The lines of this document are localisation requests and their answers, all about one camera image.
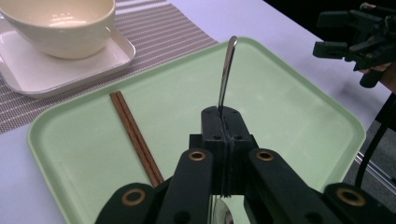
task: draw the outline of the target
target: metal spoon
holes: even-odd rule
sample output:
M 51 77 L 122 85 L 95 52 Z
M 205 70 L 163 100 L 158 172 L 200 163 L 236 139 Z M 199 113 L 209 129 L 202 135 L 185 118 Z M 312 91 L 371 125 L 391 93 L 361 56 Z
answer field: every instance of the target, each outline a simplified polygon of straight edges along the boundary
M 238 42 L 237 37 L 233 35 L 228 41 L 227 52 L 225 54 L 225 61 L 223 67 L 223 73 L 221 78 L 221 87 L 220 87 L 220 96 L 219 96 L 219 105 L 218 110 L 220 114 L 222 114 L 223 103 L 225 91 L 227 89 L 228 76 L 230 75 L 231 63 L 233 62 L 233 53 L 235 52 L 235 46 Z
M 233 224 L 233 215 L 227 204 L 221 198 L 215 199 L 213 224 Z

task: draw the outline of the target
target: placemat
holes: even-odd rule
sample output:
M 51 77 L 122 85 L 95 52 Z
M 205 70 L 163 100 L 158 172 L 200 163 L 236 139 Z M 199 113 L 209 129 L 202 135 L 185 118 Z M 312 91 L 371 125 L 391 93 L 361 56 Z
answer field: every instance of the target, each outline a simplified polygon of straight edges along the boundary
M 46 99 L 13 92 L 0 77 L 0 133 L 60 102 L 218 43 L 165 0 L 118 0 L 115 26 L 136 48 L 131 65 L 117 74 Z

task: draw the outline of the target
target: black cable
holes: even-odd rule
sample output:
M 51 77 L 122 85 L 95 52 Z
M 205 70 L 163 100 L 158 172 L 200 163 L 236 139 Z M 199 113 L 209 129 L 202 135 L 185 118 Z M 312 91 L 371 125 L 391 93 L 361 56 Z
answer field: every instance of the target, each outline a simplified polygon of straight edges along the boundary
M 367 165 L 368 165 L 371 157 L 373 156 L 376 147 L 378 146 L 379 142 L 381 141 L 382 136 L 387 131 L 390 123 L 392 122 L 392 116 L 396 112 L 396 95 L 394 93 L 392 93 L 390 95 L 389 99 L 391 101 L 390 108 L 386 112 L 385 117 L 384 117 L 383 121 L 381 122 L 381 125 L 379 126 L 378 131 L 376 132 L 370 145 L 367 147 L 367 150 L 364 153 L 364 157 L 361 160 L 361 165 L 359 166 L 359 170 L 358 170 L 358 173 L 357 173 L 356 179 L 355 179 L 355 187 L 357 187 L 357 188 L 361 188 L 361 182 L 363 180 L 364 172 L 366 171 Z

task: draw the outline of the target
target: wooden chopstick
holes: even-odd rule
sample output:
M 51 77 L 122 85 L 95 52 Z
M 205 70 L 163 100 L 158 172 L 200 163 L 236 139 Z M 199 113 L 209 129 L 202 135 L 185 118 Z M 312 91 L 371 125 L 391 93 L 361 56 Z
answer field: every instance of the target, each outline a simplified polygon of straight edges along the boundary
M 132 141 L 139 160 L 142 162 L 151 185 L 154 188 L 157 187 L 163 182 L 163 176 L 149 151 L 149 147 L 134 120 L 131 110 L 126 104 L 126 101 L 120 91 L 110 93 L 110 98 L 113 105 L 116 107 L 125 131 L 128 133 L 129 138 Z

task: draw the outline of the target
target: tray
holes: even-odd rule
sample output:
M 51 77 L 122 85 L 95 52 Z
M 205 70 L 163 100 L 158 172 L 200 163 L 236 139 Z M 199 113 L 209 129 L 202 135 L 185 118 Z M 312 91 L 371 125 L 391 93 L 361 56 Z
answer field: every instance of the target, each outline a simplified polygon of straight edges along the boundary
M 0 18 L 0 75 L 15 92 L 47 98 L 129 66 L 135 48 L 114 29 L 103 49 L 82 60 L 63 60 L 34 49 Z
M 122 91 L 164 178 L 173 175 L 200 113 L 216 105 L 227 43 L 57 105 L 28 142 L 64 218 L 93 223 L 119 187 L 149 180 L 109 94 Z M 277 151 L 313 189 L 339 182 L 362 142 L 361 123 L 260 43 L 239 37 L 224 105 L 238 110 L 260 147 Z M 241 197 L 227 199 L 248 223 Z

